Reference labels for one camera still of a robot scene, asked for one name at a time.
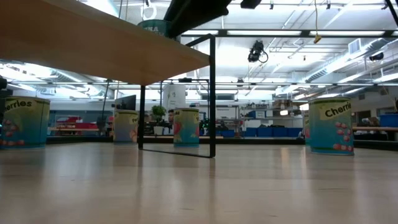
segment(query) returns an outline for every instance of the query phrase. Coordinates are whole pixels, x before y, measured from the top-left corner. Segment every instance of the table top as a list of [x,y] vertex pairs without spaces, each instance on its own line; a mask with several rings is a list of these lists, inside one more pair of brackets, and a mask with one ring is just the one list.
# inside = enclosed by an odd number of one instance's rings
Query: table top
[[209,65],[206,54],[78,1],[2,0],[0,20],[3,59],[140,85]]
[[390,127],[353,127],[354,131],[398,131],[398,128]]

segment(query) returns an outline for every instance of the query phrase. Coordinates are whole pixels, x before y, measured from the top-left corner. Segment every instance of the can label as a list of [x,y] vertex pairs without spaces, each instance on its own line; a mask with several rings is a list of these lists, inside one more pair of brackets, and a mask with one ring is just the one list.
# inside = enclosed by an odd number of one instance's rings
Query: can label
[[138,133],[138,113],[136,111],[116,111],[113,119],[113,142],[116,144],[136,144]]
[[174,110],[174,146],[199,147],[199,111]]
[[312,152],[354,154],[349,98],[311,101],[309,123]]
[[1,148],[44,147],[50,114],[50,102],[40,98],[9,97],[4,105]]

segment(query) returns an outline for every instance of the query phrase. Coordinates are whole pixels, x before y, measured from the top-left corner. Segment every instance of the hanging cable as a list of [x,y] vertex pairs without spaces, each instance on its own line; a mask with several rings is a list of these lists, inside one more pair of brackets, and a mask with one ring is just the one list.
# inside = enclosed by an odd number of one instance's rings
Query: hanging cable
[[123,0],[120,1],[120,8],[119,8],[119,19],[121,17],[122,14],[122,5],[123,5]]
[[315,0],[315,40],[313,41],[314,44],[318,43],[319,40],[321,40],[321,36],[318,35],[318,6],[317,6],[317,0]]
[[267,54],[267,52],[265,51],[265,50],[262,50],[262,53],[264,53],[266,56],[267,56],[267,59],[265,60],[265,61],[261,61],[260,59],[259,59],[259,62],[261,62],[261,63],[266,63],[266,62],[268,62],[268,54]]
[[125,21],[127,21],[127,14],[128,14],[128,10],[129,9],[129,0],[127,0],[127,4],[126,4],[126,19]]

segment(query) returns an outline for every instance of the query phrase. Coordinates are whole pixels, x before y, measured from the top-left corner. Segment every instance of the blue storage bin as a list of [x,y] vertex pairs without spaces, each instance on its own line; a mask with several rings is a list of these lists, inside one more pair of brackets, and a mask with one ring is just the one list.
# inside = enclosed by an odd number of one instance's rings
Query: blue storage bin
[[235,136],[234,130],[221,131],[221,135],[225,138],[232,138]]
[[288,137],[287,128],[272,128],[274,137]]
[[257,128],[246,128],[246,131],[244,132],[245,137],[256,137],[257,134]]
[[288,137],[298,137],[302,128],[287,128]]
[[257,128],[257,137],[272,137],[272,128]]
[[248,112],[248,116],[250,118],[256,118],[256,112],[255,111],[250,111],[250,112]]
[[267,111],[250,111],[248,113],[248,116],[250,118],[254,119],[262,119],[267,117]]
[[398,114],[380,115],[380,127],[398,128]]

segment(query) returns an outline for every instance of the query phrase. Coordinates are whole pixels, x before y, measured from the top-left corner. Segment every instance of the black metal frame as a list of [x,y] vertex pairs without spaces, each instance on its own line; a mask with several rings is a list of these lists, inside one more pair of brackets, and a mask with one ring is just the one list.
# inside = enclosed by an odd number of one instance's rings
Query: black metal frame
[[[209,31],[209,29],[195,29],[195,31]],[[300,37],[300,38],[315,38],[315,34],[311,34],[312,32],[315,32],[315,29],[312,30],[301,30],[301,29],[210,29],[214,30],[216,33],[213,35],[215,37],[268,37],[268,38],[295,38],[295,37]],[[264,34],[229,34],[228,31],[270,31],[269,35],[264,35]],[[271,34],[271,32],[281,32],[280,34]],[[290,31],[297,31],[298,34],[290,34]],[[322,29],[318,30],[318,32],[350,32],[350,31],[355,31],[355,32],[366,32],[366,31],[379,31],[379,32],[384,32],[381,35],[348,35],[348,34],[338,34],[338,35],[328,35],[328,34],[322,34],[322,38],[397,38],[396,35],[394,35],[394,32],[396,30],[331,30],[331,29]],[[182,37],[203,37],[202,34],[182,34]]]
[[141,99],[140,99],[140,109],[139,109],[139,126],[138,126],[138,148],[143,151],[152,151],[152,152],[163,152],[168,154],[178,154],[184,156],[195,156],[195,157],[205,157],[205,158],[213,158],[216,156],[216,37],[207,34],[203,35],[200,38],[189,42],[186,44],[188,47],[193,47],[196,44],[202,43],[206,40],[210,41],[210,55],[209,55],[209,63],[210,63],[210,90],[209,90],[209,99],[210,99],[210,120],[209,120],[209,145],[210,145],[210,155],[209,156],[201,156],[198,154],[190,154],[183,152],[167,152],[167,151],[158,151],[153,149],[144,149],[144,116],[145,116],[145,91],[146,86],[141,86]]
[[394,21],[396,22],[396,24],[398,26],[398,16],[397,16],[396,10],[394,9],[394,6],[391,3],[391,0],[386,0],[386,3],[388,5],[388,8],[391,11],[391,14],[392,14],[392,17],[394,18]]

